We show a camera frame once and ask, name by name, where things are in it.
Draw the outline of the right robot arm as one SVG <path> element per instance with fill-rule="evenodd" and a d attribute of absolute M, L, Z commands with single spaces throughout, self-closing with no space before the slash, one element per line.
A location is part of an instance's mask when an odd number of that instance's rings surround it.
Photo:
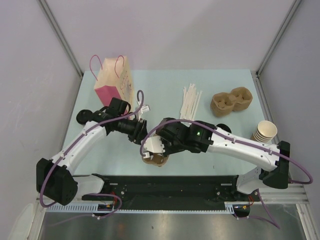
<path fill-rule="evenodd" d="M 259 143 L 233 135 L 220 126 L 193 121 L 186 126 L 174 118 L 164 118 L 155 133 L 164 143 L 164 153 L 172 155 L 183 151 L 191 153 L 217 153 L 234 157 L 255 165 L 253 170 L 240 174 L 236 185 L 230 188 L 231 196 L 242 201 L 254 190 L 269 187 L 287 189 L 289 185 L 290 144 Z"/>

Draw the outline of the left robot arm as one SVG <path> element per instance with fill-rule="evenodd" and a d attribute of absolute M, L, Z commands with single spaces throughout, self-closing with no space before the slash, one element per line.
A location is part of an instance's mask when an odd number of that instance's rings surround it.
<path fill-rule="evenodd" d="M 81 110 L 76 116 L 77 122 L 83 125 L 80 134 L 51 159 L 41 158 L 36 165 L 36 190 L 40 197 L 63 206 L 85 195 L 107 199 L 111 188 L 105 177 L 98 174 L 75 177 L 74 173 L 95 143 L 113 131 L 127 135 L 134 144 L 141 144 L 147 135 L 147 121 L 138 118 L 136 112 L 125 113 L 130 109 L 128 102 L 114 97 L 108 106 L 95 112 Z"/>

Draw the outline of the single brown pulp cup carrier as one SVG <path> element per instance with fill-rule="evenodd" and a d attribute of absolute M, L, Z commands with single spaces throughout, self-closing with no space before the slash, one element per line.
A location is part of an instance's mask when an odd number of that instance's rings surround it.
<path fill-rule="evenodd" d="M 164 157 L 162 155 L 162 153 L 154 153 L 154 154 L 151 153 L 150 158 L 141 157 L 141 159 L 145 164 L 149 164 L 149 165 L 153 165 L 153 166 L 157 166 L 157 167 L 162 167 L 168 161 L 169 156 Z"/>

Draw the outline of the pink paper gift bag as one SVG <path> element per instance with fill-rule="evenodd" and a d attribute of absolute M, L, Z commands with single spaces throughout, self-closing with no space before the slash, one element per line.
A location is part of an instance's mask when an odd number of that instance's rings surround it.
<path fill-rule="evenodd" d="M 105 58 L 100 61 L 100 70 L 94 74 L 94 91 L 103 106 L 109 106 L 112 98 L 128 102 L 134 101 L 134 83 L 127 56 Z"/>

